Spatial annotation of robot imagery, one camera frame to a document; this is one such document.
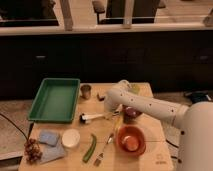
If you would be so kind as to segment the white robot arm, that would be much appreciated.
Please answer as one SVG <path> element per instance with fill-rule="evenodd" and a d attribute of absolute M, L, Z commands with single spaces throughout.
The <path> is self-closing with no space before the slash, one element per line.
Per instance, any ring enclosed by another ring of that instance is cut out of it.
<path fill-rule="evenodd" d="M 176 171 L 213 171 L 213 102 L 191 106 L 132 93 L 130 83 L 121 80 L 106 91 L 105 109 L 119 105 L 164 121 L 180 130 Z"/>

